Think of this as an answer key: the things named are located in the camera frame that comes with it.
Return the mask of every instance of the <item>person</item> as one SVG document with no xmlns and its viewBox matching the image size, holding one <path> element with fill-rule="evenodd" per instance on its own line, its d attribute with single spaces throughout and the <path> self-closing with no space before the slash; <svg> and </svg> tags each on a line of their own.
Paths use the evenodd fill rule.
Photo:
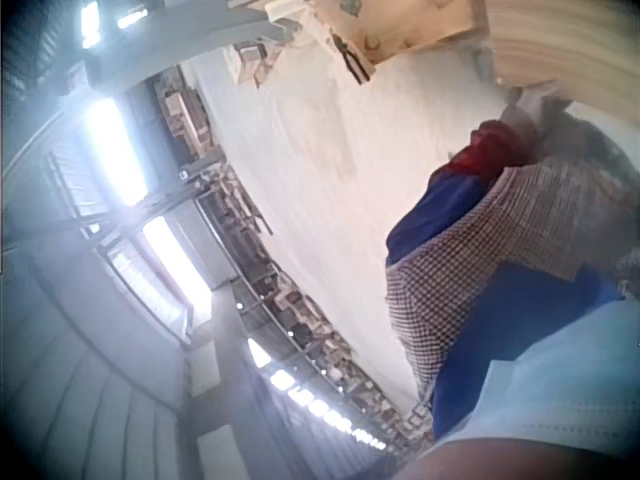
<svg viewBox="0 0 640 480">
<path fill-rule="evenodd" d="M 438 441 L 476 407 L 493 361 L 620 300 L 638 242 L 637 172 L 548 82 L 430 178 L 387 238 L 392 326 Z"/>
<path fill-rule="evenodd" d="M 637 478 L 640 302 L 493 361 L 473 412 L 397 480 Z"/>
</svg>

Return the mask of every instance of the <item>wooden plank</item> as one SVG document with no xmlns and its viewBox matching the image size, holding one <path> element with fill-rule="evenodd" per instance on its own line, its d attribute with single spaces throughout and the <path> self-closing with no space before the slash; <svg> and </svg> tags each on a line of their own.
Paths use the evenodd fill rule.
<svg viewBox="0 0 640 480">
<path fill-rule="evenodd" d="M 575 100 L 640 125 L 633 16 L 595 0 L 486 0 L 496 76 L 526 86 L 557 79 Z"/>
<path fill-rule="evenodd" d="M 480 0 L 313 0 L 311 5 L 374 65 L 486 25 Z"/>
</svg>

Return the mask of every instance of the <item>light panel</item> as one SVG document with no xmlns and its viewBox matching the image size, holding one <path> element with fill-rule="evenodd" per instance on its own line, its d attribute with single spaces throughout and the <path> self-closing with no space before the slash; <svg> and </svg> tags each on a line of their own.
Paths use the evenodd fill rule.
<svg viewBox="0 0 640 480">
<path fill-rule="evenodd" d="M 271 357 L 264 349 L 258 345 L 253 338 L 247 340 L 249 343 L 249 350 L 251 351 L 251 356 L 253 357 L 253 361 L 256 364 L 256 367 L 262 368 L 265 365 L 271 363 Z"/>
<path fill-rule="evenodd" d="M 311 402 L 313 402 L 313 399 L 315 398 L 313 393 L 311 393 L 309 390 L 300 390 L 300 387 L 291 390 L 289 392 L 289 396 L 301 407 L 306 407 Z"/>
<path fill-rule="evenodd" d="M 137 12 L 130 13 L 126 17 L 122 17 L 118 19 L 118 28 L 120 29 L 127 28 L 128 26 L 136 23 L 138 20 L 146 17 L 148 14 L 149 12 L 147 11 L 146 8 L 144 10 L 139 10 Z"/>
<path fill-rule="evenodd" d="M 309 405 L 309 411 L 316 417 L 324 417 L 329 411 L 329 405 L 322 400 L 314 400 Z"/>
<path fill-rule="evenodd" d="M 296 383 L 296 380 L 284 370 L 278 370 L 271 375 L 271 383 L 278 390 L 289 390 Z"/>
</svg>

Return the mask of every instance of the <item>light fixture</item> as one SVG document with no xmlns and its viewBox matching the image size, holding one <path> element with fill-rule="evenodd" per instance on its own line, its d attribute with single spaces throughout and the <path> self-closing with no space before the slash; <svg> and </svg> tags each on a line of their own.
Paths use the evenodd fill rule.
<svg viewBox="0 0 640 480">
<path fill-rule="evenodd" d="M 118 19 L 118 28 L 127 28 L 129 25 L 133 25 L 141 18 L 146 17 L 148 14 L 149 12 L 146 8 L 144 10 L 138 10 L 137 12 L 130 13 L 126 17 Z"/>
<path fill-rule="evenodd" d="M 269 354 L 265 352 L 264 349 L 258 345 L 255 340 L 253 340 L 253 338 L 249 338 L 247 342 L 249 343 L 249 350 L 251 351 L 251 356 L 253 357 L 256 367 L 262 368 L 271 362 Z"/>
<path fill-rule="evenodd" d="M 342 417 L 336 424 L 336 428 L 344 433 L 351 433 L 351 420 Z"/>
<path fill-rule="evenodd" d="M 315 398 L 313 393 L 309 390 L 300 390 L 300 387 L 294 388 L 288 393 L 288 395 L 301 407 L 306 407 L 313 402 L 313 399 Z"/>
<path fill-rule="evenodd" d="M 324 403 L 322 400 L 314 400 L 309 405 L 309 411 L 316 417 L 324 417 L 329 411 L 329 405 Z"/>
<path fill-rule="evenodd" d="M 324 417 L 322 417 L 322 419 L 325 422 L 327 422 L 329 425 L 331 425 L 332 427 L 337 427 L 338 426 L 338 422 L 340 422 L 340 420 L 342 420 L 342 415 L 340 415 L 335 410 L 330 410 L 329 412 L 327 412 L 325 414 Z"/>
<path fill-rule="evenodd" d="M 278 370 L 271 375 L 270 380 L 274 387 L 282 391 L 289 390 L 296 383 L 296 380 L 284 370 Z"/>
</svg>

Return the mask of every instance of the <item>window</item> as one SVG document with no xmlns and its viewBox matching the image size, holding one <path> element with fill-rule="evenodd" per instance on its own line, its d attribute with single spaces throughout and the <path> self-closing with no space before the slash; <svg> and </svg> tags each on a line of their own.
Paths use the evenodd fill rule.
<svg viewBox="0 0 640 480">
<path fill-rule="evenodd" d="M 113 189 L 128 206 L 134 206 L 149 190 L 127 134 L 120 111 L 112 99 L 94 104 L 87 114 L 93 149 Z M 147 223 L 142 232 L 160 262 L 192 303 L 198 318 L 211 315 L 211 290 L 173 235 L 164 217 Z"/>
<path fill-rule="evenodd" d="M 109 257 L 140 301 L 176 335 L 184 337 L 187 307 L 166 288 L 133 245 L 122 242 Z"/>
<path fill-rule="evenodd" d="M 91 2 L 80 12 L 82 48 L 91 48 L 100 41 L 100 11 L 98 2 Z"/>
</svg>

